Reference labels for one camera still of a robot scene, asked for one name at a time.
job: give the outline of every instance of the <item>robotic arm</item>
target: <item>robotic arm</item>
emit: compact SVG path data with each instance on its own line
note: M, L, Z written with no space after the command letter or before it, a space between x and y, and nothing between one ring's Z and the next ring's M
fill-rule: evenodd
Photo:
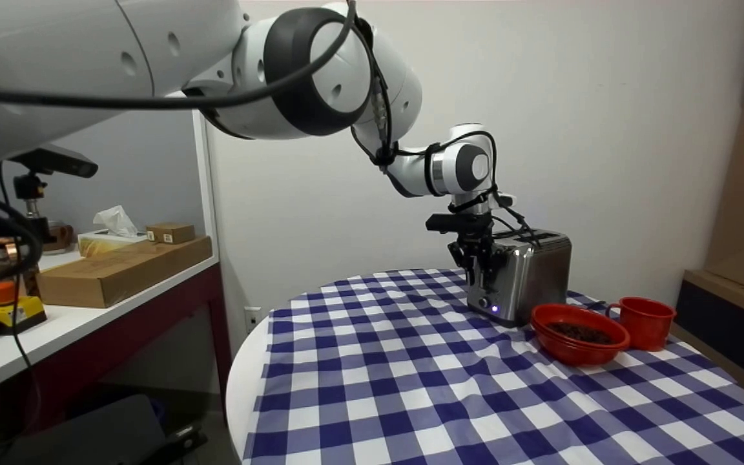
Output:
M120 98L264 89L312 64L346 34L346 5L301 7L252 22L235 0L0 0L0 95L10 87ZM0 160L115 117L116 108L125 106L53 108L0 98ZM483 310L491 304L483 277L496 265L496 141L480 126L462 123L448 141L401 150L399 140L419 108L417 74L357 17L336 55L310 78L270 98L202 110L217 128L243 140L351 128L403 195L452 195L452 213L438 213L427 228L457 233L452 255L469 272L470 304Z

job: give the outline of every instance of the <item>gingham tablecloth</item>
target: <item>gingham tablecloth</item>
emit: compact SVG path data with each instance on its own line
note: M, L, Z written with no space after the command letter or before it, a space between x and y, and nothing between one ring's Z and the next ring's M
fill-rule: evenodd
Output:
M461 272L351 277L270 318L246 461L744 461L744 389L693 346L571 370L469 313Z

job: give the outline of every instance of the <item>red bowl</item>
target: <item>red bowl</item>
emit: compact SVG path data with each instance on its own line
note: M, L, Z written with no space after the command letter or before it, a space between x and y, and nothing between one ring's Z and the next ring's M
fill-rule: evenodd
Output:
M543 352L571 366L608 363L617 352L631 346L631 332L620 322L576 304L538 304L532 310L532 328ZM586 336L600 332L608 340L586 340Z

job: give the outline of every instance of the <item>round table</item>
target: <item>round table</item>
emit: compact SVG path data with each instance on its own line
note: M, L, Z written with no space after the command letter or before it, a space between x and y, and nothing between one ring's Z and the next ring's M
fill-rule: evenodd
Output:
M224 393L241 460L744 461L744 389L686 340L563 366L470 313L462 279L348 277L261 321Z

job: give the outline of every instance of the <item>silver toaster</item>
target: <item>silver toaster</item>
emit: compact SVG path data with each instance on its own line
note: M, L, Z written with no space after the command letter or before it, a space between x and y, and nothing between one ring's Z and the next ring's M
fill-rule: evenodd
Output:
M525 326L541 301L565 301L571 239L527 230L493 237L493 265L469 277L469 304L505 326Z

